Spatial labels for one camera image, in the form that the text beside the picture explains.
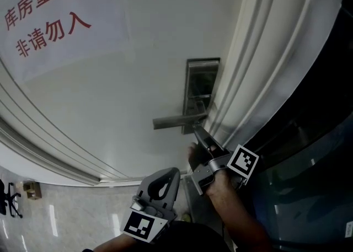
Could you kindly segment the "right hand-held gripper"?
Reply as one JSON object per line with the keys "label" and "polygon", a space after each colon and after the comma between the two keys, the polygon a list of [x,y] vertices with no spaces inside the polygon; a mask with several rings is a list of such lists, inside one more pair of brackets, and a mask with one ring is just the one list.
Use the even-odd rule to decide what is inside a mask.
{"label": "right hand-held gripper", "polygon": [[259,160],[259,156],[238,145],[235,151],[222,147],[202,126],[194,126],[197,146],[194,157],[200,164],[191,175],[199,195],[204,195],[220,170],[231,170],[236,181],[245,185]]}

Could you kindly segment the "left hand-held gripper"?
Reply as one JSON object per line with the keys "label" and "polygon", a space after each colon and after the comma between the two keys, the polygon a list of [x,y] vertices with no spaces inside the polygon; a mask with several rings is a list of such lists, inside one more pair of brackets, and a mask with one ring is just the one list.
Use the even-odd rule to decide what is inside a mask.
{"label": "left hand-held gripper", "polygon": [[173,206],[180,178],[177,168],[166,168],[145,177],[137,196],[132,198],[132,205],[125,211],[121,232],[141,242],[155,243],[177,217]]}

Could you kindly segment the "person's right hand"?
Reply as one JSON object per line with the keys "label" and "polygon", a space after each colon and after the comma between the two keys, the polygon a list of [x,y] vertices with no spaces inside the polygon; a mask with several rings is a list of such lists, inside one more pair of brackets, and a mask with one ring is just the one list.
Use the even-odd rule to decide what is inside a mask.
{"label": "person's right hand", "polygon": [[201,145],[193,142],[188,147],[188,162],[192,172],[194,172],[200,164],[204,164],[206,158],[207,152],[205,152]]}

